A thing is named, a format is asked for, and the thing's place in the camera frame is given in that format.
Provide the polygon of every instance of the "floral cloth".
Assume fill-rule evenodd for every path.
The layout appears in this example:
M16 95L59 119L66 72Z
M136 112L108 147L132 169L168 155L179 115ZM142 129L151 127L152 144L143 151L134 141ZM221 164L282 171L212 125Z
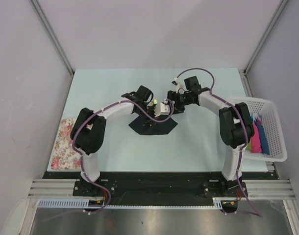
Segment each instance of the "floral cloth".
M81 168L80 155L73 151L72 140L70 139L75 120L70 118L60 122L50 165L53 170L75 170Z

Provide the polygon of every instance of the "blue cloth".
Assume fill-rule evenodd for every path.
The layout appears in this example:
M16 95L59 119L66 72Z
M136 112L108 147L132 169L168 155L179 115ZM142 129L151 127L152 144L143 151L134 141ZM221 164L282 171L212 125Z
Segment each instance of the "blue cloth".
M264 127L261 124L259 124L257 121L255 121L255 125L257 126L258 129L259 139L261 141L262 153L269 155L269 148L268 148Z

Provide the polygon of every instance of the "white wall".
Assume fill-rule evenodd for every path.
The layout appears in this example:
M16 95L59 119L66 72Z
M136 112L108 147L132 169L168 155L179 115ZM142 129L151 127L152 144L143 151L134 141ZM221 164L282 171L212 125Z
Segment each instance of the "white wall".
M299 0L291 1L249 73L254 95L279 111L288 159L278 165L299 203Z
M39 0L73 69L244 69L280 0Z
M27 0L0 0L0 232L41 174L70 76Z

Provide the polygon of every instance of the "basket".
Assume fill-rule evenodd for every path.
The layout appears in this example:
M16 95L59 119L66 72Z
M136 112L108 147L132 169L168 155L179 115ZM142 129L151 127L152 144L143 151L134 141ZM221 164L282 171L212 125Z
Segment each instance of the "basket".
M270 155L262 153L251 153L246 150L246 159L260 160L266 162L283 162L287 159L285 141L282 134L279 115L273 102L252 97L232 97L228 99L232 103L244 102L250 113L262 114L262 125L264 127Z

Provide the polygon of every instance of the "metal floor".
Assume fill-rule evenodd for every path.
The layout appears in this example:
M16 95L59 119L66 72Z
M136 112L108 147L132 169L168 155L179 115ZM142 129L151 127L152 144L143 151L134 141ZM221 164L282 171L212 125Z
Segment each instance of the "metal floor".
M263 218L219 210L106 209L88 216L74 212L41 222L68 209L38 208L31 235L291 235L281 200L253 201ZM239 210L250 210L246 201Z

